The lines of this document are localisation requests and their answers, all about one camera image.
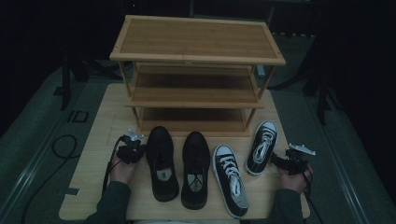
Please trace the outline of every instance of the shoe rack shelf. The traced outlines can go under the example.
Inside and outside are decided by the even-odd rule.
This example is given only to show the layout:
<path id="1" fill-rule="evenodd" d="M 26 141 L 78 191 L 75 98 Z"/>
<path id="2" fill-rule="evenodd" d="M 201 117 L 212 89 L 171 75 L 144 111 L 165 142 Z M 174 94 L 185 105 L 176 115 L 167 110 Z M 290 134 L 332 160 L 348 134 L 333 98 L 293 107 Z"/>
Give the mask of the shoe rack shelf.
<path id="1" fill-rule="evenodd" d="M 119 61 L 138 131 L 162 125 L 173 136 L 250 136 L 266 85 L 285 64 L 263 22 L 142 16 L 126 16 L 110 59 Z M 125 61 L 134 62 L 132 80 Z M 260 89 L 257 64 L 270 65 Z"/>

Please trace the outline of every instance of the white shoelace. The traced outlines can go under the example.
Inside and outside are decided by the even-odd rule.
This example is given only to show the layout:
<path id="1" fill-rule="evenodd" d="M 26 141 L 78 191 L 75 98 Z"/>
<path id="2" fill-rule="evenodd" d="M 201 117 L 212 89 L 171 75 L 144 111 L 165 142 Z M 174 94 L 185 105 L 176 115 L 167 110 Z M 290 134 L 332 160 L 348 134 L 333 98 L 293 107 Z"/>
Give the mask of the white shoelace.
<path id="1" fill-rule="evenodd" d="M 230 179 L 230 188 L 234 196 L 241 193 L 241 183 L 239 170 L 236 168 L 235 159 L 232 156 L 224 157 L 219 160 L 225 174 Z"/>
<path id="2" fill-rule="evenodd" d="M 262 131 L 262 143 L 254 150 L 254 161 L 262 162 L 264 160 L 267 148 L 271 146 L 273 140 L 274 135 L 272 134 L 272 130 Z"/>

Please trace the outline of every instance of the black sneaker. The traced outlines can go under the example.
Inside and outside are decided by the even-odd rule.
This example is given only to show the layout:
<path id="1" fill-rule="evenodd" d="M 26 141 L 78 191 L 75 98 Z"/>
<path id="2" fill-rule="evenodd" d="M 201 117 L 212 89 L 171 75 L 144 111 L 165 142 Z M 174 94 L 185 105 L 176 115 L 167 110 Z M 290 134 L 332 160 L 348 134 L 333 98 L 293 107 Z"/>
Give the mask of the black sneaker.
<path id="1" fill-rule="evenodd" d="M 178 195 L 173 154 L 171 135 L 164 127 L 155 127 L 148 136 L 146 159 L 151 173 L 152 193 L 160 202 L 169 202 Z"/>
<path id="2" fill-rule="evenodd" d="M 186 208 L 201 209 L 207 199 L 207 171 L 210 151 L 204 136 L 192 132 L 183 146 L 184 184 L 181 202 Z"/>
<path id="3" fill-rule="evenodd" d="M 247 157 L 246 169 L 250 175 L 260 175 L 277 142 L 277 128 L 271 121 L 264 121 L 259 125 L 254 136 L 253 146 Z"/>
<path id="4" fill-rule="evenodd" d="M 233 218 L 242 218 L 248 211 L 248 197 L 233 150 L 220 145 L 213 153 L 213 173 L 218 180 L 226 208 Z"/>

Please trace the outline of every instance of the shoe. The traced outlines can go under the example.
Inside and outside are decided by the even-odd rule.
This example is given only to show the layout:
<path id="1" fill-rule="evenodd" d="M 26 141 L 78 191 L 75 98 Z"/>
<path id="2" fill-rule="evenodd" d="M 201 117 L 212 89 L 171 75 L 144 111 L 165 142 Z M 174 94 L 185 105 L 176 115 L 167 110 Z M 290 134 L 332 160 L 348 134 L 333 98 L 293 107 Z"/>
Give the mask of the shoe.
<path id="1" fill-rule="evenodd" d="M 227 211 L 233 218 L 243 218 L 248 211 L 248 197 L 233 150 L 220 145 L 213 153 L 212 168 Z"/>
<path id="2" fill-rule="evenodd" d="M 148 136 L 146 159 L 151 173 L 152 192 L 159 202 L 169 202 L 179 192 L 173 154 L 171 135 L 164 127 L 155 127 Z"/>
<path id="3" fill-rule="evenodd" d="M 186 208 L 197 210 L 206 204 L 207 172 L 210 166 L 210 151 L 204 136 L 192 132 L 183 146 L 184 183 L 181 202 Z"/>
<path id="4" fill-rule="evenodd" d="M 260 175 L 271 158 L 277 142 L 277 127 L 271 121 L 259 125 L 254 136 L 253 146 L 245 163 L 247 173 Z"/>

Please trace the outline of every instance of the black sleeve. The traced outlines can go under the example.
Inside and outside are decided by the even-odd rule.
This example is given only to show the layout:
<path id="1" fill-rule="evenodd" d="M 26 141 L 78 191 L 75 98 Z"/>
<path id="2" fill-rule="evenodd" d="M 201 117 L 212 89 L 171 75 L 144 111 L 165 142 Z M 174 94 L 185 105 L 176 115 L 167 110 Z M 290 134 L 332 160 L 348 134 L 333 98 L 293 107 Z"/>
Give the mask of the black sleeve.
<path id="1" fill-rule="evenodd" d="M 125 223 L 126 209 L 128 207 L 131 190 L 126 184 L 111 181 L 105 194 L 96 205 L 96 212 L 83 223 Z"/>
<path id="2" fill-rule="evenodd" d="M 304 222 L 300 194 L 292 189 L 276 191 L 268 224 L 301 224 Z"/>

